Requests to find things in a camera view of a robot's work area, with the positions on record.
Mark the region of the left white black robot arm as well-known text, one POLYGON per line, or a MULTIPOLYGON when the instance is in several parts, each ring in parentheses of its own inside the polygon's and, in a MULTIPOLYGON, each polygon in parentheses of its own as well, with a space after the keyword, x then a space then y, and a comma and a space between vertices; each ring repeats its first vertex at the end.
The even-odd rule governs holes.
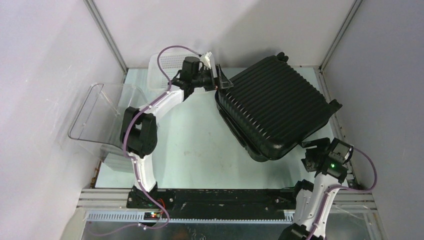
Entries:
POLYGON ((184 102, 195 89, 215 91, 233 86, 210 51, 200 56, 185 57, 181 69, 167 80, 167 88, 156 99, 141 107, 129 106, 124 112, 121 126, 123 154, 132 163, 134 186, 142 191, 138 201, 145 208, 153 208, 158 202, 158 194, 152 191, 157 184, 153 152, 158 143, 158 121, 184 102))

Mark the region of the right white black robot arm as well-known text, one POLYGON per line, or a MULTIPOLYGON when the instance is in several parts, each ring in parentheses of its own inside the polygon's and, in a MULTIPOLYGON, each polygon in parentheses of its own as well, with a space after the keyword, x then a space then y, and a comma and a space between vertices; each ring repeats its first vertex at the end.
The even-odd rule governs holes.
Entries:
POLYGON ((325 240, 330 210, 348 169, 344 166, 354 152, 354 147, 337 138, 320 138, 303 141, 300 146, 306 150, 301 160, 314 181, 298 181, 291 194, 295 207, 293 220, 285 228, 281 240, 325 240))

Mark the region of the black ribbed hard-shell suitcase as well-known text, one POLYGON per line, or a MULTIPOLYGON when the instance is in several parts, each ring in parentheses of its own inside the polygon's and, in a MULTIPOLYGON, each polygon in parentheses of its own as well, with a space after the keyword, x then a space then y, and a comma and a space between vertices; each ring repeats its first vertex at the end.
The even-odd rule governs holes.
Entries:
POLYGON ((233 76, 233 87, 215 93, 217 109, 256 162, 283 158, 323 128, 342 105, 324 95, 280 52, 233 76))

